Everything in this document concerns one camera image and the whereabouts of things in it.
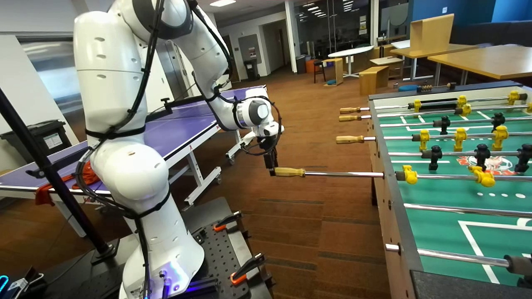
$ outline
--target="metal stand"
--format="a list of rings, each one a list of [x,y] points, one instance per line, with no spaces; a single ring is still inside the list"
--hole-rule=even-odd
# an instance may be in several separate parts
[[[21,121],[20,114],[15,111],[8,97],[5,96],[3,89],[0,89],[0,112],[5,117],[5,121],[11,126],[13,132],[20,137],[21,144],[28,149],[28,152],[33,156],[38,167],[43,170],[50,184],[55,187],[71,215],[80,222],[83,230],[86,232],[86,237],[93,242],[98,254],[105,259],[113,255],[111,245],[103,242],[100,234],[95,230],[91,222],[88,220],[86,214],[73,197],[73,194],[68,190],[66,184],[60,177],[60,174],[53,169],[53,164],[43,154],[43,151],[38,149],[38,146],[33,141],[31,132]]]

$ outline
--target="wooden floor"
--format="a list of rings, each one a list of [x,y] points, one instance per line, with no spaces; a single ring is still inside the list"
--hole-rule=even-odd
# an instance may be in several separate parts
[[[336,134],[364,134],[367,122],[339,122],[341,106],[364,106],[359,82],[344,79],[324,86],[317,76],[276,71],[259,81],[282,112],[279,165],[314,170],[369,170],[366,144],[337,146]],[[201,167],[223,165],[223,182],[208,187],[198,204],[224,195],[243,210],[249,245],[266,255],[277,299],[389,297],[377,210],[371,204],[369,179],[273,177],[263,157],[239,152],[224,161],[231,137],[219,132],[198,151]],[[179,179],[179,199],[193,180]],[[105,239],[126,235],[120,215],[83,207]],[[0,200],[0,272],[20,275],[26,267],[46,268],[78,255],[91,244],[78,239],[53,205],[31,200]]]

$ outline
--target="yellow foosball player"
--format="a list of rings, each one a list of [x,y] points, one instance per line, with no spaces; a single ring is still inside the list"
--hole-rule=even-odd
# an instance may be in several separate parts
[[[492,149],[500,151],[502,149],[502,141],[509,137],[509,129],[507,126],[497,126],[494,131],[494,142]]]
[[[457,127],[454,132],[454,149],[462,151],[464,149],[464,139],[467,139],[465,127]]]
[[[477,182],[482,185],[495,185],[495,177],[490,172],[482,170],[482,165],[470,165],[470,172],[477,177]]]

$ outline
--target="white robotic arm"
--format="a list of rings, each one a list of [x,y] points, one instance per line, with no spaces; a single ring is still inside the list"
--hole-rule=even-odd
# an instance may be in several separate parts
[[[188,56],[221,127],[251,127],[268,151],[281,132],[268,97],[233,102],[218,92],[228,49],[191,0],[118,0],[110,11],[76,18],[75,64],[88,144],[95,149],[91,167],[115,202],[136,217],[128,224],[138,232],[140,247],[130,255],[121,283],[121,297],[135,299],[184,292],[204,259],[169,194],[164,159],[143,141],[149,71],[144,53],[154,49],[153,34],[173,39]]]
[[[136,36],[144,41],[149,39],[154,3],[120,0],[113,9],[121,11]],[[229,67],[229,51],[208,14],[194,0],[166,0],[156,34],[171,39],[191,61],[196,84],[223,129],[251,127],[256,136],[279,132],[268,97],[248,97],[234,102],[218,92],[216,81]]]

